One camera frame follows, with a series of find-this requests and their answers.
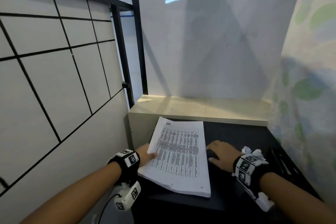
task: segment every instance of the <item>person's left arm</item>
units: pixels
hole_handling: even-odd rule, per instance
[[[148,146],[149,144],[145,144],[136,150],[140,156],[140,167],[157,156],[156,153],[147,153]],[[62,190],[32,212],[21,224],[78,223],[117,182],[120,175],[119,164],[112,162]]]

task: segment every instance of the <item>black cable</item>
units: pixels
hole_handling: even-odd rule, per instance
[[[100,217],[99,217],[99,220],[98,220],[98,224],[100,223],[100,220],[102,219],[102,216],[103,216],[103,213],[104,213],[104,210],[105,210],[106,206],[109,204],[109,202],[111,201],[111,199],[114,198],[115,196],[119,196],[119,197],[121,197],[120,194],[114,194],[112,197],[110,197],[109,200],[107,200],[107,202],[106,202],[106,204],[105,204],[103,210],[101,211],[101,214],[100,214]]]
[[[2,179],[1,177],[0,177],[0,184],[5,188],[5,189],[7,189],[9,186],[8,186],[8,184],[7,184],[7,182],[4,180],[4,179]]]

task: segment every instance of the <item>white paper sheet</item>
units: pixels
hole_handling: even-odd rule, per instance
[[[138,174],[174,192],[210,197],[210,181],[202,121],[171,121],[160,117],[148,153],[156,159]]]

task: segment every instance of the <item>person's right arm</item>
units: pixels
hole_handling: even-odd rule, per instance
[[[214,141],[207,146],[219,159],[209,161],[221,170],[233,173],[233,162],[241,155],[232,145]],[[335,213],[322,201],[275,173],[264,174],[260,181],[264,192],[294,223],[336,223]]]

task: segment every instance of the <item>wrist-worn device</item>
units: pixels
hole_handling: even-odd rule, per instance
[[[121,175],[116,184],[122,184],[122,189],[115,197],[114,203],[118,210],[127,211],[131,208],[141,191],[137,181],[140,156],[136,151],[129,149],[115,154],[108,163],[117,162],[121,168]]]
[[[250,197],[264,212],[267,212],[274,205],[274,202],[268,199],[259,186],[260,178],[271,172],[270,165],[263,155],[253,153],[241,155],[234,161],[233,170]]]

